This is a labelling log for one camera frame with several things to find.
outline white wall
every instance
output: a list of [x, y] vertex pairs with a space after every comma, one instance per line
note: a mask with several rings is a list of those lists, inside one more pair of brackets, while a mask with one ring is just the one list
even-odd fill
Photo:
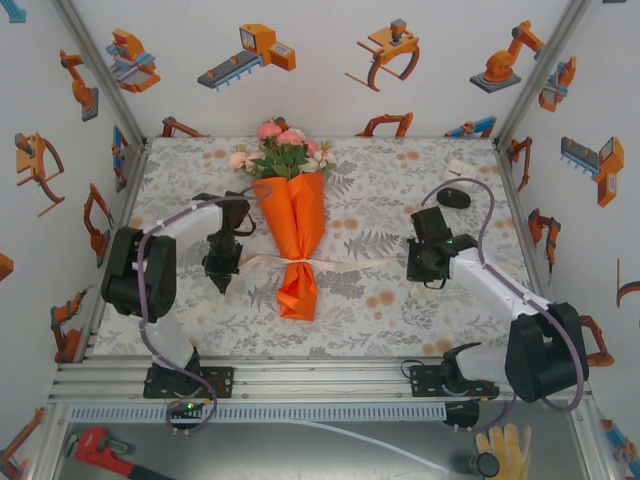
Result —
[[[640, 58], [632, 40], [640, 3], [595, 3], [560, 58], [577, 58], [569, 96], [555, 113], [532, 106], [518, 128], [518, 140], [527, 135], [533, 139], [531, 180], [520, 198], [526, 213], [538, 207], [562, 224], [551, 283], [554, 298], [571, 302], [602, 327], [616, 363], [591, 369], [593, 392], [604, 414], [638, 443], [640, 294], [625, 296], [621, 308], [616, 307], [616, 258], [622, 260], [622, 284], [640, 280]], [[617, 197], [606, 207], [597, 205], [597, 186], [590, 175], [560, 159], [563, 136], [595, 151], [611, 136], [620, 139], [625, 166], [618, 174]], [[516, 182], [522, 176], [519, 163], [514, 167]], [[538, 259], [544, 271], [543, 246], [538, 247]]]
[[[515, 66], [524, 80], [487, 94], [469, 82], [488, 58], [511, 42], [511, 30], [524, 20], [542, 40], [550, 37], [568, 1], [464, 0], [349, 2], [276, 0], [74, 0], [96, 45], [105, 48], [112, 31], [123, 28], [142, 41], [156, 59], [160, 83], [142, 93], [123, 91], [147, 135], [157, 135], [162, 119], [177, 120], [205, 133], [250, 134], [259, 123], [283, 115], [305, 131], [352, 135], [372, 117], [413, 111], [408, 135], [441, 136], [466, 121], [495, 115], [500, 122], [512, 108], [535, 60], [526, 47]], [[356, 42], [397, 18], [420, 37], [421, 58], [404, 82], [380, 71], [380, 92], [349, 79], [366, 78], [371, 54]], [[219, 92], [197, 78], [241, 50], [238, 28], [263, 23], [296, 51], [297, 68], [276, 66], [245, 74]], [[111, 57], [103, 50], [105, 62]], [[408, 55], [395, 59], [396, 71]], [[380, 132], [392, 134], [393, 128]]]
[[[0, 10], [0, 252], [15, 264], [15, 271], [0, 282], [0, 448], [49, 394], [56, 370], [50, 308], [63, 305], [88, 284], [99, 287], [102, 272], [82, 220], [89, 182], [102, 192], [116, 221], [126, 194], [116, 195], [114, 189], [111, 138], [116, 115], [101, 95], [98, 117], [81, 121], [71, 76], [59, 57], [60, 49], [75, 54], [77, 47], [50, 2], [18, 3], [27, 11], [26, 23], [9, 24]], [[96, 86], [87, 68], [78, 70], [88, 86]], [[27, 176], [16, 173], [18, 132], [47, 138], [64, 164], [65, 172], [50, 186], [66, 198], [41, 218], [38, 213], [49, 204], [44, 193], [33, 181], [16, 186]], [[54, 171], [48, 155], [45, 166], [49, 174]], [[98, 208], [92, 218], [98, 228], [107, 227]], [[76, 328], [91, 313], [98, 291], [85, 297], [73, 321]]]

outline flower bouquet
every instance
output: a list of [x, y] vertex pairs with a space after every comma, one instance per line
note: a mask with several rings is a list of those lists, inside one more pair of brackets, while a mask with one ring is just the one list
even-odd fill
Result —
[[304, 133], [289, 128], [283, 118], [269, 120], [258, 129], [259, 150], [236, 147], [229, 159], [233, 171], [245, 170], [271, 195], [260, 207], [278, 246], [280, 255], [300, 260], [287, 265], [277, 301], [284, 318], [312, 321], [318, 289], [311, 265], [305, 262], [325, 232], [324, 174], [335, 167], [336, 157], [329, 142], [318, 145]]

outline black mounting bracket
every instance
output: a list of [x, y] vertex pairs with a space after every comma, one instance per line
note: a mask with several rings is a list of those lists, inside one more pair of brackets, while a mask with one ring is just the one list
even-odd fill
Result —
[[473, 397], [493, 400], [500, 389], [490, 382], [468, 382], [464, 390], [447, 388], [445, 371], [441, 365], [412, 365], [409, 367], [411, 394], [414, 397]]
[[[211, 385], [217, 398], [231, 398], [233, 392], [232, 367], [200, 367], [199, 358], [194, 355], [194, 359], [186, 369], [202, 377]], [[175, 370], [161, 367], [154, 362], [147, 370], [142, 396], [153, 399], [179, 399], [187, 396], [194, 399], [209, 398], [210, 393], [201, 387], [200, 382]]]

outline white tube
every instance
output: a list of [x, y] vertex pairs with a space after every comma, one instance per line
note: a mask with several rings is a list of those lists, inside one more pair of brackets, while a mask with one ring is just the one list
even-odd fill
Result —
[[411, 460], [415, 460], [418, 463], [421, 463], [422, 465], [432, 468], [434, 470], [437, 470], [439, 472], [441, 472], [442, 474], [448, 474], [449, 470], [444, 468], [442, 465], [438, 465], [437, 463], [433, 463], [430, 462], [429, 460], [425, 460], [422, 457], [419, 457], [417, 455], [414, 455], [413, 453], [409, 453], [406, 450], [402, 450], [401, 448], [398, 448], [394, 445], [390, 445], [388, 443], [382, 442], [380, 440], [376, 440], [375, 438], [371, 438], [371, 437], [366, 437], [364, 435], [360, 435], [358, 433], [354, 433], [354, 432], [350, 432], [349, 430], [344, 430], [342, 428], [338, 428], [338, 427], [334, 427], [332, 425], [325, 425], [323, 423], [315, 423], [315, 422], [305, 422], [303, 420], [285, 420], [283, 423], [290, 423], [293, 425], [302, 425], [305, 427], [313, 427], [313, 428], [319, 428], [322, 430], [328, 430], [330, 432], [334, 432], [334, 433], [339, 433], [340, 435], [346, 435], [348, 437], [353, 437], [356, 438], [358, 440], [362, 440], [363, 442], [367, 442], [367, 443], [371, 443], [373, 445], [376, 445], [378, 447], [382, 447], [382, 448], [386, 448], [387, 450], [391, 450], [392, 452], [396, 452], [400, 455], [403, 455], [407, 458], [410, 458]]

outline orange wrapping paper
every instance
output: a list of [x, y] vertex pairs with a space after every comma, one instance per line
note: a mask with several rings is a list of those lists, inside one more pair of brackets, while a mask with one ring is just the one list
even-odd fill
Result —
[[[280, 256], [290, 260], [311, 257], [324, 235], [324, 175], [305, 173], [292, 180], [263, 178], [254, 186], [269, 185], [271, 195], [260, 200]], [[284, 318], [313, 321], [318, 287], [313, 269], [301, 261], [287, 265], [277, 300]]]

